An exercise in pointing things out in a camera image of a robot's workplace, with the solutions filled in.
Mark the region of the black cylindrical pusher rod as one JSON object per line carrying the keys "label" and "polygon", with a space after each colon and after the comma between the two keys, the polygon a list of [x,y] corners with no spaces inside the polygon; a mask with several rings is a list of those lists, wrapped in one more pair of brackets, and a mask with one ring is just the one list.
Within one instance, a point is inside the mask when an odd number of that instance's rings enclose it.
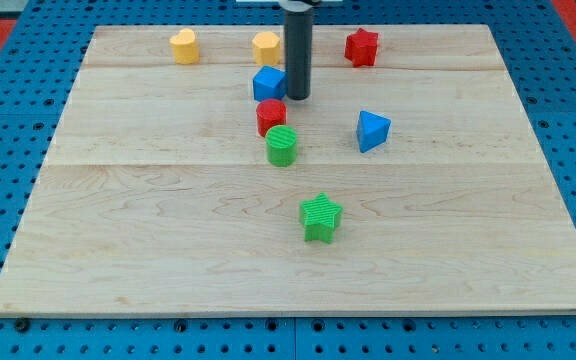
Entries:
{"label": "black cylindrical pusher rod", "polygon": [[283,12],[287,96],[305,100],[311,90],[314,6],[304,1],[284,1]]}

